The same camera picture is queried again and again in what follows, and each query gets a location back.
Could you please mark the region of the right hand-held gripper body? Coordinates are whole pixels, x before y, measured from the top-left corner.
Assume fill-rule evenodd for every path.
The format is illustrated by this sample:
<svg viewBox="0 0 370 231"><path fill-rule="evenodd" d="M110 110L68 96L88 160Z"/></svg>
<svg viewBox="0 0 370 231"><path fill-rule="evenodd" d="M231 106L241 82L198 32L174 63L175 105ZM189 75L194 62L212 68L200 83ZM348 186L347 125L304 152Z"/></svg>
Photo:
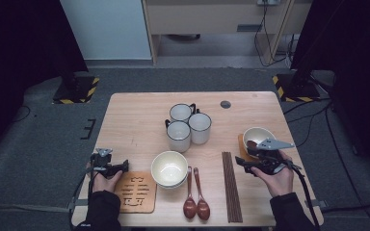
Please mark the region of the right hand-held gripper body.
<svg viewBox="0 0 370 231"><path fill-rule="evenodd" d="M266 153L259 154L257 157L259 159L259 163L256 167L268 175L275 175L284 167L291 168L293 163L289 160L285 160L279 151L281 149L292 148L294 146L294 143L278 141L275 139L266 139L257 145L257 149L266 150Z"/></svg>

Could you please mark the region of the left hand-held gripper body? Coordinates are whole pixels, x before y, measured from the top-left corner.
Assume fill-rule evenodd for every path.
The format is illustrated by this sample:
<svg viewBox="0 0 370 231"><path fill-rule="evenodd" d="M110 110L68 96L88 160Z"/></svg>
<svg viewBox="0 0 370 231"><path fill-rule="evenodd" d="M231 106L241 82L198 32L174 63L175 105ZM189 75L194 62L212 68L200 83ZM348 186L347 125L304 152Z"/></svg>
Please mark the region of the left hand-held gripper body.
<svg viewBox="0 0 370 231"><path fill-rule="evenodd" d="M106 178L111 178L113 176L109 175L109 168L112 166L110 164L112 159L113 150L110 148L96 148L96 158L95 166L93 169L101 173Z"/></svg>

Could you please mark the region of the wooden cut-out coaster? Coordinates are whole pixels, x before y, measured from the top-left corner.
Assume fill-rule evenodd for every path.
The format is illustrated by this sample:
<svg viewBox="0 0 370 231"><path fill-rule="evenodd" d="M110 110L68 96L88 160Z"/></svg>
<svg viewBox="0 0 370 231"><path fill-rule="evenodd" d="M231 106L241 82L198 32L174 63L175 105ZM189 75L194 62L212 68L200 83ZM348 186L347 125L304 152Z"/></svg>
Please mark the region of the wooden cut-out coaster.
<svg viewBox="0 0 370 231"><path fill-rule="evenodd" d="M245 161L248 161L248 162L258 162L259 161L258 158L249 155L248 152L246 151L245 145L244 145L244 142L243 142L243 135L242 134L238 135L238 143L239 143L239 156L242 159L244 159Z"/></svg>
<svg viewBox="0 0 370 231"><path fill-rule="evenodd" d="M123 173L116 184L120 211L125 214L149 214L154 211L157 185L148 171Z"/></svg>

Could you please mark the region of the cream ceramic bowl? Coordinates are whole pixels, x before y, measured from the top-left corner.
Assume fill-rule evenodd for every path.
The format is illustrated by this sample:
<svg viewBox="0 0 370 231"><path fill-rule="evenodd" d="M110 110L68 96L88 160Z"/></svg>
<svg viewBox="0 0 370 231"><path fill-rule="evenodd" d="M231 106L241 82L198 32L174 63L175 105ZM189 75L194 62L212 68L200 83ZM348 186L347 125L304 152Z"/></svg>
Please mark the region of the cream ceramic bowl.
<svg viewBox="0 0 370 231"><path fill-rule="evenodd" d="M247 141L255 141L257 144L260 144L261 142L265 141L266 139L274 139L275 136L267 129L262 127L252 127L246 130L243 134L243 142L245 145L245 149L247 151ZM259 154L266 153L266 150L260 150Z"/></svg>
<svg viewBox="0 0 370 231"><path fill-rule="evenodd" d="M171 186L163 185L163 184L160 184L160 183L157 183L157 182L156 182L156 185L163 188L163 189L176 189L176 188L180 187L181 185L183 185L184 183L185 183L185 179L182 180L181 182L179 182L177 184L174 184L174 185L171 185Z"/></svg>
<svg viewBox="0 0 370 231"><path fill-rule="evenodd" d="M163 188L175 188L182 184L188 173L186 158L176 151L158 154L151 164L154 181Z"/></svg>

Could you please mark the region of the row of brown chopsticks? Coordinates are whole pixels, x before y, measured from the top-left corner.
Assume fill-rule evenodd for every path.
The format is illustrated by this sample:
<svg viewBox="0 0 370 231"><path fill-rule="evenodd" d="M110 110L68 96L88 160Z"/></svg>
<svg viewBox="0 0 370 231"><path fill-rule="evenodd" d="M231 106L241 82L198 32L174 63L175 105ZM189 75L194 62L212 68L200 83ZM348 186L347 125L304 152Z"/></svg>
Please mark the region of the row of brown chopsticks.
<svg viewBox="0 0 370 231"><path fill-rule="evenodd" d="M232 155L230 152L223 152L222 158L225 179L227 220L229 223L242 222L243 216L233 169Z"/></svg>

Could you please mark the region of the person's left hand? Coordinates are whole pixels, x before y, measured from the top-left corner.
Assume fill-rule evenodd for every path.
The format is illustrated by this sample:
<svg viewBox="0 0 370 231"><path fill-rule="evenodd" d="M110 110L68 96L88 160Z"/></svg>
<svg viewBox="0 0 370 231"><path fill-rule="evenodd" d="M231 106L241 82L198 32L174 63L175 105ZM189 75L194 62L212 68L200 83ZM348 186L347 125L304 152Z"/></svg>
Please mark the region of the person's left hand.
<svg viewBox="0 0 370 231"><path fill-rule="evenodd" d="M109 193L113 193L115 191L116 184L122 175L123 172L120 170L112 178L106 178L97 171L94 171L90 174L91 192L96 193L106 191Z"/></svg>

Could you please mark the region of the person's right hand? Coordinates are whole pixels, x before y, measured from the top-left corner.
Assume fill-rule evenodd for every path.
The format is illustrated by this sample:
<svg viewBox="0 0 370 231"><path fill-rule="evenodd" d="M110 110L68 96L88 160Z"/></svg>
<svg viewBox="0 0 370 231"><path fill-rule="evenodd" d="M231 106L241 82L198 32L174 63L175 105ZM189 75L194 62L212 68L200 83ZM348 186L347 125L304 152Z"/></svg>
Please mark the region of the person's right hand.
<svg viewBox="0 0 370 231"><path fill-rule="evenodd" d="M257 167L251 167L251 171L266 184L271 197L286 195L293 191L294 172L288 167L284 167L275 175L268 175Z"/></svg>

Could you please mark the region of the grey floor tape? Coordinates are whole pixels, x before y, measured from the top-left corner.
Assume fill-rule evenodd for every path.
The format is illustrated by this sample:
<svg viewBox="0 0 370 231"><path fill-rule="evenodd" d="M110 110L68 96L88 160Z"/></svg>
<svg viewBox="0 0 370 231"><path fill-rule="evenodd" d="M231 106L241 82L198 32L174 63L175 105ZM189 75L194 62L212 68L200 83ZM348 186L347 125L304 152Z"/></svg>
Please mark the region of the grey floor tape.
<svg viewBox="0 0 370 231"><path fill-rule="evenodd" d="M87 206L87 205L88 205L87 199L75 199L67 203L67 207L69 210L73 210L76 206Z"/></svg>
<svg viewBox="0 0 370 231"><path fill-rule="evenodd" d="M320 207L321 209L329 207L326 200L312 199L310 202L306 200L304 203L307 207Z"/></svg>

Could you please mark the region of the white enamel mug black rim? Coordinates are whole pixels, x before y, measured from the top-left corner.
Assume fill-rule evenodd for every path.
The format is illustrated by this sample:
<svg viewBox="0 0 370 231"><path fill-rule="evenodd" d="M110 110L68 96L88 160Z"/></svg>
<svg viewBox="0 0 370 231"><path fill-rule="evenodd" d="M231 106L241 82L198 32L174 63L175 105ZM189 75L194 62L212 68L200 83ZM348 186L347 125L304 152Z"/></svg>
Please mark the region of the white enamel mug black rim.
<svg viewBox="0 0 370 231"><path fill-rule="evenodd" d="M189 118L196 112L196 104L192 103L190 105L179 103L171 107L170 117L174 121L184 121L187 122Z"/></svg>
<svg viewBox="0 0 370 231"><path fill-rule="evenodd" d="M191 130L183 121L165 120L169 147L172 151L185 152L191 145Z"/></svg>
<svg viewBox="0 0 370 231"><path fill-rule="evenodd" d="M204 144L210 139L212 119L205 113L196 113L189 119L191 139L195 144Z"/></svg>

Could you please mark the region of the black stand base striped edge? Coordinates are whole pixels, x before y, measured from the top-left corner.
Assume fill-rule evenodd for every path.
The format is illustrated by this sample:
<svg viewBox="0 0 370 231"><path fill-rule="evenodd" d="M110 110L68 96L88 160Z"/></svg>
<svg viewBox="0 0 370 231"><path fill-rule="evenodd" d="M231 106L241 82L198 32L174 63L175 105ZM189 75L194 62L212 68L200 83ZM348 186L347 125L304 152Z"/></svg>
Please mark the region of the black stand base striped edge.
<svg viewBox="0 0 370 231"><path fill-rule="evenodd" d="M296 71L294 73L279 73L272 77L277 89L277 95L283 102L319 101L320 93L310 80L309 73Z"/></svg>
<svg viewBox="0 0 370 231"><path fill-rule="evenodd" d="M63 80L53 96L53 103L88 103L93 97L98 82L99 79L94 76L75 76L69 83Z"/></svg>

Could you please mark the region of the black curtain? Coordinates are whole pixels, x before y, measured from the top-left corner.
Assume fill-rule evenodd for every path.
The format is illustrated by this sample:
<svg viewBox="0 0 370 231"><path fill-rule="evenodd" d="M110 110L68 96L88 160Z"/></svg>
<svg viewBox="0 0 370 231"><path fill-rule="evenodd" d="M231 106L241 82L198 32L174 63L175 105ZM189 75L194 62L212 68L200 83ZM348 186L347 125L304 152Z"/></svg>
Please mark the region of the black curtain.
<svg viewBox="0 0 370 231"><path fill-rule="evenodd" d="M370 0L313 0L292 68L335 74L333 103L357 153L370 157Z"/></svg>
<svg viewBox="0 0 370 231"><path fill-rule="evenodd" d="M0 138L28 88L86 69L60 0L0 0Z"/></svg>

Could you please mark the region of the white panel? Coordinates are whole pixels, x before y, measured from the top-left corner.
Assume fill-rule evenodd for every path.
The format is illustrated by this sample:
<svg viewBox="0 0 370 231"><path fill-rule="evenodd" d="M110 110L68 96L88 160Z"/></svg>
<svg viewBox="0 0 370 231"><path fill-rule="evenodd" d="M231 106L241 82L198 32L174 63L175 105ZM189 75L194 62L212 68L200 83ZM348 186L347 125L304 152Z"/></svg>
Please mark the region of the white panel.
<svg viewBox="0 0 370 231"><path fill-rule="evenodd" d="M61 0L87 61L150 60L142 0Z"/></svg>

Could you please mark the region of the light wooden cabinet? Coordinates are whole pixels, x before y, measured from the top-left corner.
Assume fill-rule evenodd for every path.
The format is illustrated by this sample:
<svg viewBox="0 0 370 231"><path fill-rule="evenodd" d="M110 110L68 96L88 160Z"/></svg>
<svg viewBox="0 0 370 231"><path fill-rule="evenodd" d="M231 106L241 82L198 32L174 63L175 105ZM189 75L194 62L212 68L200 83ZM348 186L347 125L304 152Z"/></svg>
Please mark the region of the light wooden cabinet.
<svg viewBox="0 0 370 231"><path fill-rule="evenodd" d="M151 59L156 62L163 35L256 33L264 62L276 60L285 35L302 31L313 0L142 0Z"/></svg>

